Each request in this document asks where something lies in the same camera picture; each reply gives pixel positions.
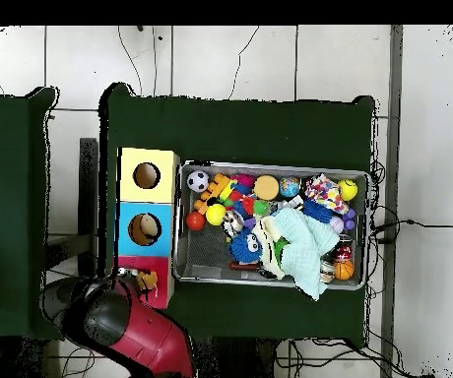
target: yellow box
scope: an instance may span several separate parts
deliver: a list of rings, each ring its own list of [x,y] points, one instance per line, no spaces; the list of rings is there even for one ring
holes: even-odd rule
[[[173,151],[121,148],[118,152],[122,202],[173,204],[175,169],[179,165]]]

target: yellow ball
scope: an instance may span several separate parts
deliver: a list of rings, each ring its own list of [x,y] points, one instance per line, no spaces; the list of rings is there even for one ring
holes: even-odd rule
[[[352,200],[357,194],[357,185],[352,180],[340,180],[339,187],[341,188],[342,200],[345,202]]]
[[[206,212],[206,219],[212,226],[219,226],[222,224],[223,216],[226,211],[227,209],[225,209],[224,206],[216,203],[208,208]]]

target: purple ball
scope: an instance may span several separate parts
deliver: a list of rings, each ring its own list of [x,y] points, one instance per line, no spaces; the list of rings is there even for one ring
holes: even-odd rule
[[[355,223],[352,220],[346,220],[344,222],[344,229],[351,230],[355,228]]]
[[[342,218],[347,221],[347,220],[352,220],[356,216],[356,212],[353,208],[349,208],[348,212],[342,216]]]

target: table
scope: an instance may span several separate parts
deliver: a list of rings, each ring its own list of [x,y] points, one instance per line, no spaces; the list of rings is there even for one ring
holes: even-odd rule
[[[352,103],[135,97],[124,84],[99,114],[98,272],[110,272],[119,147],[172,150],[181,160],[369,171],[374,101]],[[315,302],[296,288],[176,282],[165,313],[195,337],[342,338],[364,341],[364,289],[328,290]]]

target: soccer ball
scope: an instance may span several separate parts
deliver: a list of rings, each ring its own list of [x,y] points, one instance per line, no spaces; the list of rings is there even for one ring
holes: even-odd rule
[[[207,175],[204,171],[193,171],[190,175],[188,175],[186,183],[192,191],[202,193],[207,190],[207,186],[209,185],[209,175]]]

